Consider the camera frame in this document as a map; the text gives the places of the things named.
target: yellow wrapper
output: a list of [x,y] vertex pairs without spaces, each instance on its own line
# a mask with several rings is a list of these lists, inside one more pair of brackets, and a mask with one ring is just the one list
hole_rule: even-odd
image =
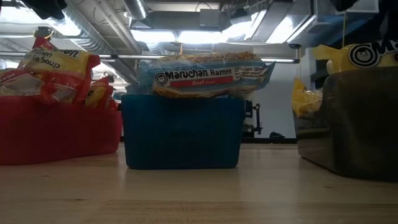
[[329,60],[329,74],[373,67],[398,66],[398,41],[388,40],[368,44],[353,44],[334,49],[320,45],[313,49],[317,60]]
[[322,103],[322,92],[307,91],[301,80],[294,78],[292,107],[297,117],[308,116],[319,110]]

